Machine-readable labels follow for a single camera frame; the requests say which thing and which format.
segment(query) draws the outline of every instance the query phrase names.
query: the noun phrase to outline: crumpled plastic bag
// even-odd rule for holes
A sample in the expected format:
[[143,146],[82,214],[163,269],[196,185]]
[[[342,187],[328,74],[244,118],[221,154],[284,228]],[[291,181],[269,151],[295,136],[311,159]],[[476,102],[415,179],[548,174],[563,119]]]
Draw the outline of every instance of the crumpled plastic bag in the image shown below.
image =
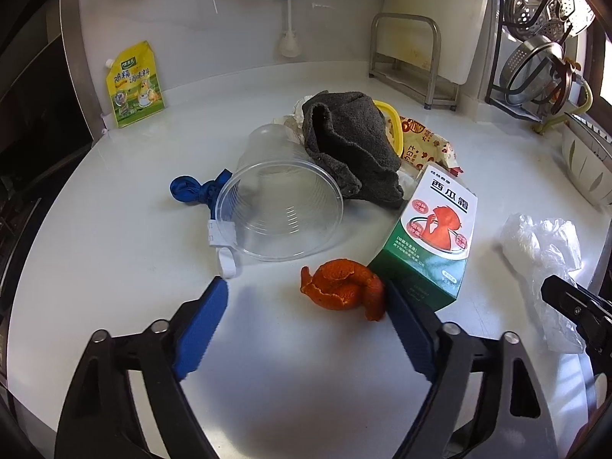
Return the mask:
[[501,231],[504,255],[529,285],[525,298],[534,306],[544,329],[549,349],[565,354],[581,354],[586,344],[576,325],[542,300],[544,280],[552,275],[576,285],[571,271],[581,268],[580,244],[571,221],[534,221],[528,215],[511,215]]

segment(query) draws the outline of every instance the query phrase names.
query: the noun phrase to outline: clear plastic cup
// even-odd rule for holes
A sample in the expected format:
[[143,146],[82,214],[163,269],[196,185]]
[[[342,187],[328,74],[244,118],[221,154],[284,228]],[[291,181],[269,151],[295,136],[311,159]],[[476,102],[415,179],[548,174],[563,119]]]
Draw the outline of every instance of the clear plastic cup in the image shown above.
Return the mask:
[[235,249],[260,260],[289,260],[321,249],[343,210],[340,188],[295,133],[267,124],[249,135],[215,215]]

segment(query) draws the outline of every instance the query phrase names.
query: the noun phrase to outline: box with chinese text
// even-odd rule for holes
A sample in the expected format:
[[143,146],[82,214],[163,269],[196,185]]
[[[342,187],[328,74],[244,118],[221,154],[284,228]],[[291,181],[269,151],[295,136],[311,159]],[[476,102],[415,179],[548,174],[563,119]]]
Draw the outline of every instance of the box with chinese text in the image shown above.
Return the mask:
[[438,310],[457,300],[472,242],[477,198],[440,166],[428,164],[369,268],[402,282]]

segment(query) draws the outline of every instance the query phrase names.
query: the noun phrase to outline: white cutting board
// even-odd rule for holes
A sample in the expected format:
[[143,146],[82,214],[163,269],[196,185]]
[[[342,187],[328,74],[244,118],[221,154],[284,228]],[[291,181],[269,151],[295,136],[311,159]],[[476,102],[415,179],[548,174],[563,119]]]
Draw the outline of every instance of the white cutting board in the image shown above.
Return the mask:
[[[467,81],[480,36],[487,0],[385,0],[384,12],[430,17],[442,35],[439,75],[457,84]],[[378,52],[429,69],[433,37],[424,22],[383,19]]]

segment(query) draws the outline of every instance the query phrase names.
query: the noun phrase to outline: dark gray towel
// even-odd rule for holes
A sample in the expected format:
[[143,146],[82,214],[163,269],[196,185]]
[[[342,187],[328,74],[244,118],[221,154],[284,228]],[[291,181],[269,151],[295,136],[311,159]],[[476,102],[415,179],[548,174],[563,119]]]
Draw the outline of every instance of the dark gray towel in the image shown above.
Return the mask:
[[400,158],[387,140],[384,116],[369,96],[322,91],[304,103],[302,112],[306,152],[334,178],[344,198],[402,205]]

